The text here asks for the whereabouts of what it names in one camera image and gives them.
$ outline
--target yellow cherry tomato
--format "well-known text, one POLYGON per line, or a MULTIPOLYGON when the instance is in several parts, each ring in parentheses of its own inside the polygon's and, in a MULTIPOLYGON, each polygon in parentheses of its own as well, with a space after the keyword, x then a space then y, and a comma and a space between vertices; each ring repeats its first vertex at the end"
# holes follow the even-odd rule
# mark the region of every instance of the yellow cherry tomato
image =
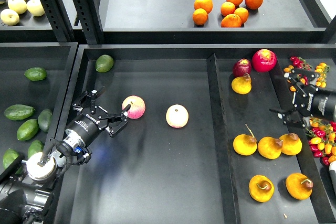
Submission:
POLYGON ((314 138, 312 138, 311 140, 310 140, 310 142, 312 143, 312 144, 319 144, 319 143, 321 143, 321 138, 320 137, 314 137, 314 138))
POLYGON ((335 155, 332 155, 332 156, 329 157, 328 162, 329 162, 329 163, 332 163, 332 162, 334 162, 335 160, 336 160, 336 156, 335 156, 335 155))
POLYGON ((331 132, 331 133, 329 134, 328 140, 333 142, 333 141, 335 140, 335 137, 336 137, 336 133, 331 132))
POLYGON ((332 148, 332 145, 331 144, 326 144, 324 146, 324 152, 329 155, 331 153, 331 148, 332 148))
POLYGON ((323 142, 320 142, 318 145, 317 145, 317 149, 319 149, 320 151, 324 149, 324 146, 325 144, 323 142))

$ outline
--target cherry tomato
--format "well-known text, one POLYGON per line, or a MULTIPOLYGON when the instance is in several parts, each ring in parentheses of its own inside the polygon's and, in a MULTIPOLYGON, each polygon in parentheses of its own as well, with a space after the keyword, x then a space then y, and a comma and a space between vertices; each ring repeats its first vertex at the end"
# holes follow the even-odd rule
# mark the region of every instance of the cherry tomato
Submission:
POLYGON ((335 155, 330 156, 328 161, 329 161, 329 163, 332 163, 332 162, 336 161, 336 156, 335 155))
POLYGON ((333 142, 335 140, 335 137, 336 137, 336 133, 335 132, 331 132, 329 134, 328 140, 333 142))
POLYGON ((324 146, 325 146, 325 144, 323 142, 321 142, 317 145, 317 149, 319 149, 320 151, 324 150, 324 146))
POLYGON ((326 132, 324 130, 318 130, 315 132, 315 135, 318 137, 324 137, 326 135, 326 132))
POLYGON ((325 165, 327 165, 327 166, 330 165, 330 163, 329 163, 329 158, 328 158, 328 157, 323 157, 323 158, 322 158, 322 162, 323 162, 325 165))
POLYGON ((316 151, 313 153, 313 156, 314 157, 322 157, 323 156, 323 153, 321 151, 316 151))
POLYGON ((324 152, 328 155, 331 153, 331 148, 332 148, 332 145, 331 144, 326 144, 324 146, 324 152))
POLYGON ((317 144, 312 144, 312 145, 310 146, 310 149, 311 149, 312 152, 316 152, 316 151, 319 150, 319 149, 317 148, 317 144))
POLYGON ((312 144, 319 144, 319 143, 321 143, 321 138, 320 137, 314 137, 314 138, 312 138, 311 140, 310 140, 310 142, 312 143, 312 144))

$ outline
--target black tray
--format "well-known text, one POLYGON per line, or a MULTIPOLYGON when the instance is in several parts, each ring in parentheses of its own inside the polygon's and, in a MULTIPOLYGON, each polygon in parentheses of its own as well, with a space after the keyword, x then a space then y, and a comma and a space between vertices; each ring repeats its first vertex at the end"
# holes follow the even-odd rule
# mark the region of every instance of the black tray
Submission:
POLYGON ((67 171, 55 223, 335 222, 328 170, 306 151, 303 131, 298 131, 304 148, 297 157, 281 155, 270 161, 258 153, 240 156, 232 148, 234 137, 247 133, 245 123, 257 139, 293 132, 269 111, 286 106, 291 95, 285 79, 274 80, 282 74, 280 64, 270 73, 253 71, 248 95, 231 90, 233 64, 261 48, 273 50, 279 62, 296 54, 326 60, 335 68, 334 45, 80 46, 59 139, 76 115, 71 101, 82 90, 106 86, 97 103, 111 113, 120 111, 131 94, 141 96, 147 107, 145 115, 130 120, 116 138, 103 132, 90 145, 90 163, 67 171), (115 59, 108 73, 95 71, 95 60, 102 54, 115 59), (176 103, 190 113, 187 126, 179 130, 170 128, 164 118, 166 109, 176 103), (309 199, 294 200, 286 191, 284 181, 294 172, 313 179, 309 199), (256 174, 268 176, 276 186, 264 204, 248 192, 248 182, 256 174))
POLYGON ((27 151, 33 140, 45 142, 46 139, 55 137, 76 48, 75 42, 0 44, 1 157, 8 148, 13 148, 27 158, 27 151), (43 81, 29 81, 24 72, 31 67, 45 68, 47 78, 43 81), (16 131, 26 120, 11 121, 5 117, 4 110, 13 104, 33 106, 36 111, 28 119, 37 119, 43 109, 53 110, 48 133, 39 131, 31 140, 17 140, 16 131))

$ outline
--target black shelf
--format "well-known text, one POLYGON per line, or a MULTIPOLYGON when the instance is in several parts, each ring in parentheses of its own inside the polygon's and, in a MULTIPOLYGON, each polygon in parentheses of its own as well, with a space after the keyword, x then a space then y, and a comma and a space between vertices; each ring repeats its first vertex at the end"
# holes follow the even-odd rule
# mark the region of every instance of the black shelf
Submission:
POLYGON ((67 171, 55 223, 80 223, 84 219, 87 223, 194 223, 196 217, 206 218, 207 223, 334 223, 336 198, 328 168, 306 151, 308 142, 303 131, 297 132, 303 151, 296 157, 282 154, 275 160, 257 152, 240 156, 234 152, 232 141, 236 135, 247 133, 245 123, 258 140, 293 132, 269 111, 283 108, 282 97, 291 94, 283 89, 285 79, 278 80, 281 85, 274 82, 275 75, 281 73, 280 65, 296 55, 312 60, 312 64, 327 62, 332 75, 335 51, 335 45, 303 44, 81 45, 60 118, 59 139, 64 136, 67 121, 76 115, 70 109, 71 101, 84 89, 106 86, 107 91, 97 102, 109 111, 119 111, 120 103, 131 94, 143 97, 147 109, 116 138, 103 132, 92 144, 92 161, 67 171), (240 58, 251 58, 261 48, 277 54, 275 71, 253 71, 251 93, 234 93, 230 88, 233 64, 240 58), (101 54, 116 60, 108 73, 95 71, 95 60, 101 54), (211 57, 217 59, 215 74, 209 67, 213 64, 211 57), (224 116, 220 124, 213 107, 220 99, 214 96, 214 86, 208 86, 216 76, 223 89, 224 116), (190 121, 185 128, 171 129, 165 122, 166 107, 173 103, 189 108, 190 121), (221 124, 225 131, 217 139, 221 124), (294 200, 285 188, 286 177, 295 172, 313 178, 313 194, 307 200, 294 200), (268 176, 276 186, 274 196, 264 204, 252 200, 248 193, 248 182, 256 174, 268 176), (232 184, 225 176, 232 179, 232 184), (212 198, 211 209, 208 196, 212 198), (235 206, 235 211, 229 211, 230 206, 235 206), (66 214, 70 209, 71 216, 66 214))

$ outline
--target green avocado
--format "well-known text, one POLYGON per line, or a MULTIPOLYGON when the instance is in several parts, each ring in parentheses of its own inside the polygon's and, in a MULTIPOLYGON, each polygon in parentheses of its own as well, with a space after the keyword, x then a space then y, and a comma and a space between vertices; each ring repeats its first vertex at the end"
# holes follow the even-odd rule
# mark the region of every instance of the green avocado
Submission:
POLYGON ((47 71, 44 68, 29 68, 25 72, 25 77, 31 81, 42 81, 47 77, 47 71))
POLYGON ((43 151, 44 144, 40 140, 34 140, 28 149, 28 159, 33 156, 35 153, 43 151))
MULTIPOLYGON (((3 158, 2 158, 2 165, 5 169, 11 165, 11 163, 19 156, 19 153, 14 149, 6 150, 3 158)), ((22 167, 16 172, 16 174, 22 173, 22 167)))
POLYGON ((17 139, 20 141, 26 141, 32 139, 38 132, 37 119, 29 119, 24 122, 16 132, 17 139))
POLYGON ((14 104, 5 109, 4 114, 10 120, 17 121, 23 120, 32 116, 35 109, 32 106, 23 104, 14 104))
POLYGON ((96 71, 99 73, 105 73, 109 71, 114 64, 114 60, 109 55, 102 55, 96 61, 96 71))
POLYGON ((50 109, 44 109, 38 116, 38 126, 44 132, 48 132, 51 124, 52 111, 50 109))

